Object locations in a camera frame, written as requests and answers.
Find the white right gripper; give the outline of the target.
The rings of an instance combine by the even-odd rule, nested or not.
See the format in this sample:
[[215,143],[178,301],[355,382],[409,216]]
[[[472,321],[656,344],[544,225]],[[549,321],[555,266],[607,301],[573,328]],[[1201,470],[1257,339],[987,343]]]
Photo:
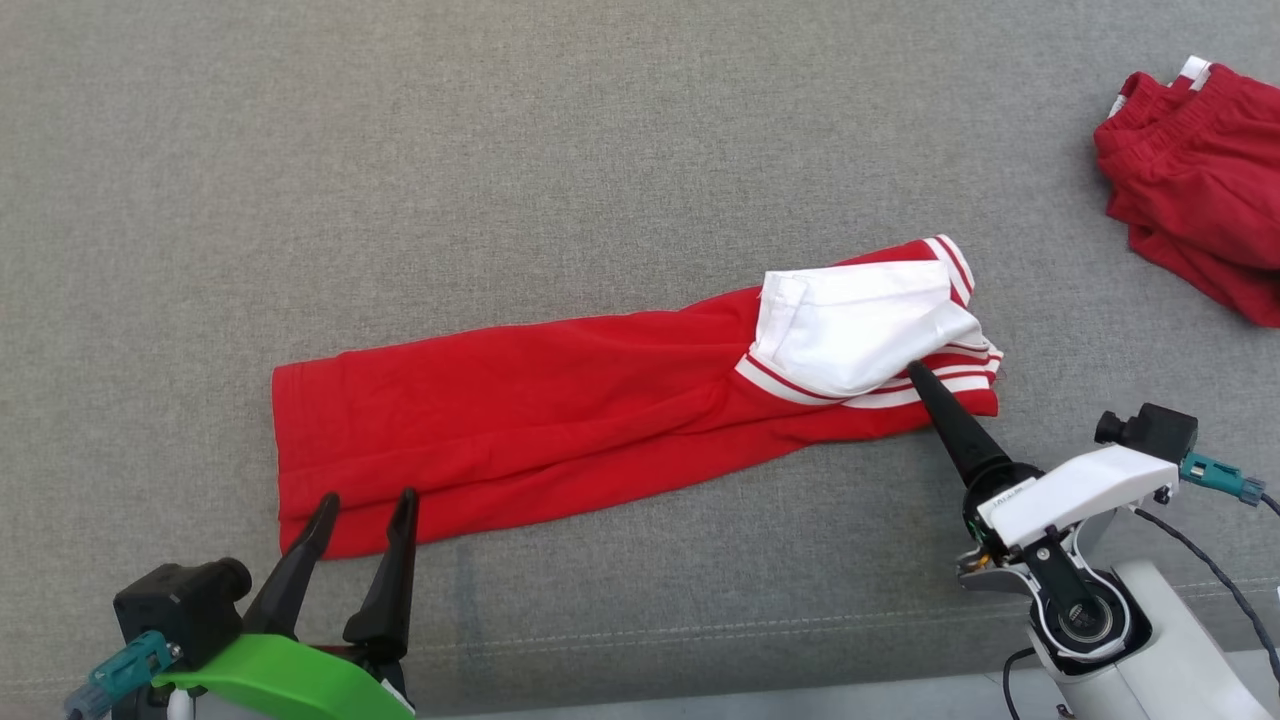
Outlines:
[[[923,361],[908,365],[908,378],[966,489],[982,470],[1009,461]],[[1083,569],[1082,548],[1097,541],[1117,510],[1137,507],[1161,489],[1175,495],[1180,484],[1175,462],[1119,445],[1075,456],[978,503],[980,547],[959,559],[957,579],[1033,583],[1036,573],[1056,565]]]

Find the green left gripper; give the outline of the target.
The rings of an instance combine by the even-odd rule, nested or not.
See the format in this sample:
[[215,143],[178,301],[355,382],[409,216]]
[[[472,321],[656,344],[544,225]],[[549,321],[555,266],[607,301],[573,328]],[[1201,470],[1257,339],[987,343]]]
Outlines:
[[[265,635],[241,635],[193,671],[179,673],[173,665],[152,685],[202,687],[273,720],[415,720],[406,702],[360,666],[294,641],[310,579],[339,511],[339,496],[325,495],[248,606],[243,632]],[[343,630],[343,639],[369,661],[399,661],[407,653],[417,524],[419,497],[403,489],[387,528],[388,548]]]

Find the red Bulls jersey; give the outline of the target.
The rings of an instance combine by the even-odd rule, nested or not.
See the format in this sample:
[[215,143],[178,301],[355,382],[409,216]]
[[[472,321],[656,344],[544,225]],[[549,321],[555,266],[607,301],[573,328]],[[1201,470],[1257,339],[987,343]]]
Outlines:
[[404,489],[419,543],[631,503],[813,445],[928,423],[922,361],[978,416],[1004,354],[936,234],[678,310],[498,325],[279,366],[279,538],[328,496],[326,559],[380,553]]

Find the red shorts with white stripes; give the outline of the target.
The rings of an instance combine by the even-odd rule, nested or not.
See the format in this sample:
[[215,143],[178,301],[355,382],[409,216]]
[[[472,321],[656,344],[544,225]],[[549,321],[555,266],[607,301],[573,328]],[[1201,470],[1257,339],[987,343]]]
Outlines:
[[1280,329],[1280,86],[1190,56],[1130,74],[1093,133],[1133,252]]

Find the grey fabric sofa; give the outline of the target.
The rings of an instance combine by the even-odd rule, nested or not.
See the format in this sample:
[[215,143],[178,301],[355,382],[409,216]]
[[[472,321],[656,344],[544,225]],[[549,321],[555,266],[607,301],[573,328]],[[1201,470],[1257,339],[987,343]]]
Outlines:
[[[1280,0],[0,0],[0,720],[54,720],[160,562],[276,547],[275,366],[680,307],[933,233],[1007,451],[1197,415],[1280,489],[1280,331],[1144,263],[1091,136],[1188,55],[1280,85]],[[428,716],[979,717],[933,436],[425,546]]]

